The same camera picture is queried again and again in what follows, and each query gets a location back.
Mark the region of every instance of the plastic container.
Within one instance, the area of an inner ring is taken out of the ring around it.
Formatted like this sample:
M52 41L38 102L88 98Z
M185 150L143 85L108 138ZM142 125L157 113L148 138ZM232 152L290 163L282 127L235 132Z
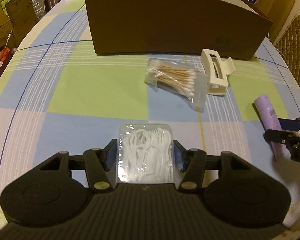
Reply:
M119 130L117 183L174 182L173 136L167 124L125 124Z
M151 58L145 82L187 97L191 104L205 107L209 76L188 64Z
M254 105L259 112L259 116L265 130L282 130L277 114L275 113L275 110L267 95L262 95L254 100ZM284 144L271 142L271 146L276 160L280 160L288 151Z

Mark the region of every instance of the plastic bag of cotton swabs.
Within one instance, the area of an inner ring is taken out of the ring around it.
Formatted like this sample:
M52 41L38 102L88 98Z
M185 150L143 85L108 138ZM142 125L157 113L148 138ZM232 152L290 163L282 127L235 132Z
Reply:
M173 138L168 125L123 125L118 142L120 182L173 183Z
M186 96L194 106L204 107L209 77L188 64L151 58L145 82Z

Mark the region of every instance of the cotton swab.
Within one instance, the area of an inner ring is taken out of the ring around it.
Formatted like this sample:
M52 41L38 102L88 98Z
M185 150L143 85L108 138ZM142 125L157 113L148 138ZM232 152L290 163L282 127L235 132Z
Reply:
M151 75L157 82L173 87L188 97L194 96L195 71L191 68L171 67L160 60L149 62L147 75Z

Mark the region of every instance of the brown box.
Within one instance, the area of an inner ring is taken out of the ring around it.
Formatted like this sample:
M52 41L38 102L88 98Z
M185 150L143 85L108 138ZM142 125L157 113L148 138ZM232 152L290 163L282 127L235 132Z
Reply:
M11 0L6 9L8 16L0 8L0 47L6 44L9 33L13 31L8 46L16 48L38 20L31 0Z
M95 52L165 52L249 60L272 22L247 0L85 0Z

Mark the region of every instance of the tablecloth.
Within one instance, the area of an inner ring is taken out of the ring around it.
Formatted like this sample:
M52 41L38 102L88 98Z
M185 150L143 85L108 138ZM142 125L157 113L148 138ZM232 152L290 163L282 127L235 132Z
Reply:
M144 83L150 57L201 68L200 56L97 56L84 0L62 0L32 29L0 79L0 193L55 153L103 148L126 123L166 123L186 148L210 155L232 151L300 198L300 163L275 162L253 101L268 94L279 118L300 117L300 88L265 38L251 61L235 60L224 97L208 96L203 111ZM214 172L206 175L216 178ZM73 178L87 185L84 172ZM6 223L0 209L0 228Z

